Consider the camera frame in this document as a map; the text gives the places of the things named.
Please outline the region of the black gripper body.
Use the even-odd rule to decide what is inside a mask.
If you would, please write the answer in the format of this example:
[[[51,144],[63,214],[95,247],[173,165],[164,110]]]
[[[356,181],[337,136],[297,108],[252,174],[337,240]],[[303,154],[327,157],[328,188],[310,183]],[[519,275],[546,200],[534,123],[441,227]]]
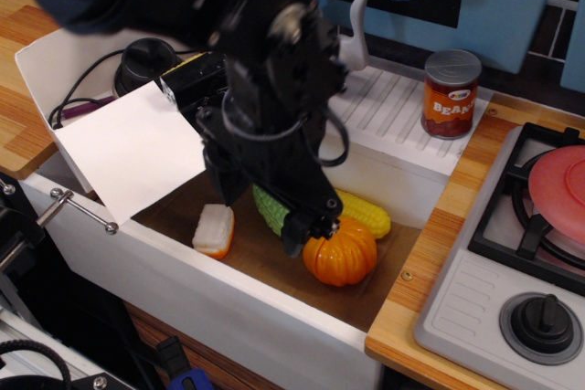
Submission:
[[[226,205],[255,184],[311,226],[331,226],[342,203],[318,156],[328,101],[346,82],[333,26],[302,3],[270,23],[259,62],[230,55],[229,88],[197,114],[204,157]]]

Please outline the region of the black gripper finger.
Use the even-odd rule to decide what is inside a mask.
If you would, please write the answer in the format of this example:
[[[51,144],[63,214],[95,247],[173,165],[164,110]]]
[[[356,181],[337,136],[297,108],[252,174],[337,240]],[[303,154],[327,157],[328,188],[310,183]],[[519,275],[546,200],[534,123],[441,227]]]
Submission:
[[[330,238],[338,229],[342,205],[286,207],[281,240],[284,253],[298,257],[310,238]]]

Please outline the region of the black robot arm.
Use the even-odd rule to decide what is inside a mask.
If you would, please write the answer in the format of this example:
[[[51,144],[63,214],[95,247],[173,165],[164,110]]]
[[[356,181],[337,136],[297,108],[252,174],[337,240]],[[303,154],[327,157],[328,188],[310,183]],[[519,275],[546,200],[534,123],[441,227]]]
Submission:
[[[78,34],[130,28],[222,55],[226,94],[190,117],[221,199],[231,205],[255,184],[285,205],[291,256],[336,232],[343,205],[318,152],[326,124],[337,123],[328,101],[344,87],[347,66],[317,0],[37,2]]]

